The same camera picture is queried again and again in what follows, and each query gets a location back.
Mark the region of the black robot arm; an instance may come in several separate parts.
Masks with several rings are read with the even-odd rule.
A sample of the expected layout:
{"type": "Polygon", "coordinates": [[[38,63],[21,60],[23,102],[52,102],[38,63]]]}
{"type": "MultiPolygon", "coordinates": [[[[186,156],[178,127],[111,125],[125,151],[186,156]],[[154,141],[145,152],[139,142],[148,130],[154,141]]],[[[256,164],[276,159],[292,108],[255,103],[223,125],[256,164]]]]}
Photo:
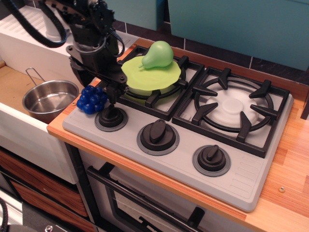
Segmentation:
{"type": "Polygon", "coordinates": [[[127,89],[127,77],[117,59],[124,42],[113,27],[114,11],[103,0],[48,0],[69,26],[73,44],[67,46],[70,65],[85,87],[94,78],[104,82],[110,103],[115,104],[127,89]]]}

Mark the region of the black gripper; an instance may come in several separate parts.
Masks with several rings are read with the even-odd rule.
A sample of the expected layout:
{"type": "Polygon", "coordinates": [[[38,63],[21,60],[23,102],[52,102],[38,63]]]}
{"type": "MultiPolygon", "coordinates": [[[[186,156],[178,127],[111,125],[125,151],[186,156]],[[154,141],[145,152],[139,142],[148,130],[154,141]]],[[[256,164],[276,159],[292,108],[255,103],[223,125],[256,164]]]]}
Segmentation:
{"type": "Polygon", "coordinates": [[[118,38],[107,36],[98,47],[75,43],[67,46],[66,51],[70,55],[71,69],[80,84],[86,87],[95,78],[100,79],[106,83],[110,104],[116,104],[127,89],[126,77],[117,62],[118,38]]]}

